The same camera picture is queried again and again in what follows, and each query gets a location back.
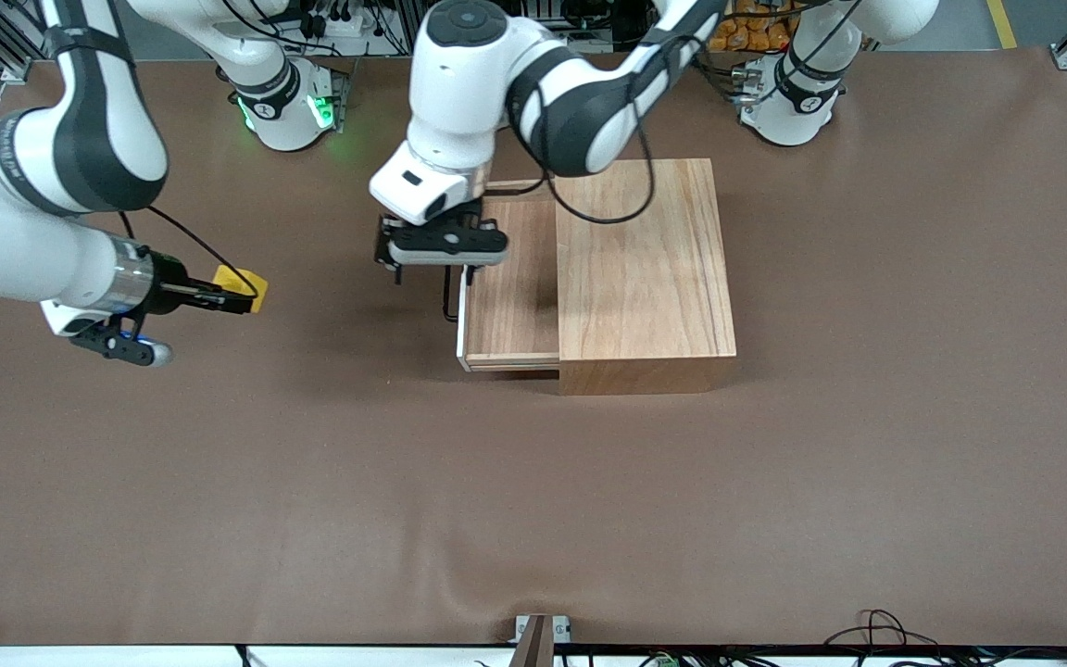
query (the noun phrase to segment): wooden box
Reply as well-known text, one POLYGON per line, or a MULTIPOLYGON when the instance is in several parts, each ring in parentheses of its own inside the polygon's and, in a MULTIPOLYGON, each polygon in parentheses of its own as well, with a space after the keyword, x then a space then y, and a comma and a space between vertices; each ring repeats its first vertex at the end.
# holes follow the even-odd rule
MULTIPOLYGON (((458 355, 466 370, 558 371, 559 390, 592 394, 706 392, 735 358, 732 304, 711 160, 655 160, 656 197, 636 219, 584 221, 542 187, 490 197, 509 258, 460 287, 458 355)), ((528 182, 495 182, 520 189, 528 182)), ((593 217, 635 210, 641 160, 556 180, 593 217)))

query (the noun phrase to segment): green light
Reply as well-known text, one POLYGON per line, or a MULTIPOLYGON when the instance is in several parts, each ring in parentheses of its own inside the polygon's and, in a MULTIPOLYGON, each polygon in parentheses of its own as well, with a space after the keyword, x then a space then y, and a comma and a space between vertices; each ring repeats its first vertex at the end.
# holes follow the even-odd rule
POLYGON ((327 97, 307 96, 308 105, 315 116, 315 123, 320 127, 332 125, 332 102, 327 97))
POLYGON ((240 107, 240 109, 241 109, 241 115, 245 116, 245 127, 249 127, 250 131, 255 131, 254 130, 254 122, 251 122, 251 120, 250 120, 250 110, 245 109, 245 101, 242 101, 241 97, 237 98, 237 107, 240 107))

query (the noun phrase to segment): gray floor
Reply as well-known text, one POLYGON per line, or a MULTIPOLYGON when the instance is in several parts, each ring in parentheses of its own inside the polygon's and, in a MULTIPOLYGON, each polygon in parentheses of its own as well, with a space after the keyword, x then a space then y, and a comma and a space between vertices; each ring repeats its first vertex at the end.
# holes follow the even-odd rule
MULTIPOLYGON (((138 17, 118 1, 123 29, 138 60, 202 60, 204 52, 180 35, 138 17)), ((1067 0, 1004 0, 1020 46, 1058 42, 1067 32, 1067 0)), ((930 25, 908 42, 885 46, 896 51, 970 51, 999 49, 999 34, 986 0, 940 0, 930 25)))

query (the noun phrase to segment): brown table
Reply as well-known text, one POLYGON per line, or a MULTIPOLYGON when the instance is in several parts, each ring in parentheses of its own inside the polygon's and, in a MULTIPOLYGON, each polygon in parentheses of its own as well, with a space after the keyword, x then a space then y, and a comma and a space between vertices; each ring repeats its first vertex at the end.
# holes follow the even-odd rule
MULTIPOLYGON (((1067 73, 1044 51, 864 53, 792 149, 687 75, 648 127, 657 157, 714 160, 740 347, 694 397, 463 375, 440 271, 371 261, 405 63, 364 63, 347 130, 298 155, 242 130, 211 65, 139 72, 159 205, 270 296, 152 321, 179 355, 158 370, 0 300, 0 642, 477 642, 529 610, 580 641, 814 642, 888 607, 941 641, 1067 645, 1067 73)), ((38 67, 4 106, 59 90, 38 67)), ((497 178, 534 173, 500 144, 497 178)))

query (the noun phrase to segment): yellow line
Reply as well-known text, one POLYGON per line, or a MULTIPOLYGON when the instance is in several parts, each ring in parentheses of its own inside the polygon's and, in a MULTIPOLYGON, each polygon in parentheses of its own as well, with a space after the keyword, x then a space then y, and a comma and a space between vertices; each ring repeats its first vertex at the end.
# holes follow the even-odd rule
POLYGON ((990 10, 990 20, 994 21, 994 32, 999 33, 999 43, 1003 49, 1015 49, 1015 33, 1012 32, 1012 21, 1007 20, 1007 9, 1003 7, 1003 0, 986 0, 986 6, 990 10))

